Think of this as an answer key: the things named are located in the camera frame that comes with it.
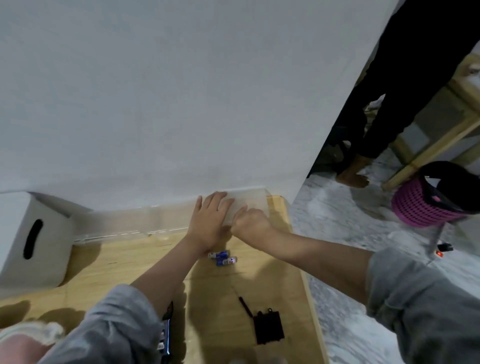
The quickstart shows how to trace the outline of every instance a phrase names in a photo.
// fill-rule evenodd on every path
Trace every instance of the table top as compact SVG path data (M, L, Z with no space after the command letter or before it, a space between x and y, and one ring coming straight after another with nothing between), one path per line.
M454 76L448 82L448 87L480 114L480 89L466 78L468 66L473 63L480 63L480 55L468 54L457 67Z
M291 231L285 200L269 196L272 223ZM163 239L74 246L65 282L53 290L0 301L0 324L22 319L57 321L76 327L86 310L116 284L131 283L163 257L182 233ZM289 363L327 363L322 331L304 273L247 246L236 238L226 248L238 262L216 267L199 260L174 298L172 352L174 363L228 363L242 358L261 363L272 354ZM242 296L252 312L280 312L285 339L256 345L253 322L241 306Z

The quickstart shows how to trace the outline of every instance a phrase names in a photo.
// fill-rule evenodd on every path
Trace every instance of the black oval cutout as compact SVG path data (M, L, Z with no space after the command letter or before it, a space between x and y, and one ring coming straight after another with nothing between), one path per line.
M42 227L43 227L43 221L40 219L37 219L33 223L33 226L30 229L30 232L28 233L27 241L25 242L25 248L24 248L24 258L27 260L33 257L33 249L35 248L36 239L38 237L38 234L40 233L40 230L42 230Z

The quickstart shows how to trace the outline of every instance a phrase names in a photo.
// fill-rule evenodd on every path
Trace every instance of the pink basket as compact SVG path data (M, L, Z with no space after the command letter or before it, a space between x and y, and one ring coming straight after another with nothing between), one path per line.
M400 220L417 228L441 225L466 215L427 204L423 199L423 190L418 177L411 179L395 192L392 208Z

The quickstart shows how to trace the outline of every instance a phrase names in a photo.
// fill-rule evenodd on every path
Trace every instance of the standing person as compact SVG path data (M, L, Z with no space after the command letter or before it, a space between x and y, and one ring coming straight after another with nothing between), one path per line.
M352 90L335 126L355 136L336 180L363 188L358 173L394 141L452 78L480 39L480 1L407 0L388 22L363 80ZM364 136L363 108L385 94Z
M158 363L160 317L195 262L227 232L233 200L222 201L226 195L199 197L187 235L132 284L113 288L39 364ZM480 300L440 271L395 249L374 253L280 231L262 210L246 206L231 232L366 305L397 334L406 363L480 363Z

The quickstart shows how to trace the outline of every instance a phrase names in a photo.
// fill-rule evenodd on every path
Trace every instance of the white marble tile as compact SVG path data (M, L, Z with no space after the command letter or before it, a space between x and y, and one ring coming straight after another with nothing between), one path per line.
M380 184L399 167L395 155L385 151L363 172L371 181L363 190L336 183L333 174L310 176L289 209L294 231L374 251L395 246L480 297L479 257L455 250L438 258L431 244L437 228L409 227L390 210L392 193ZM403 362L395 334L367 317L362 304L311 276L309 285L332 363Z

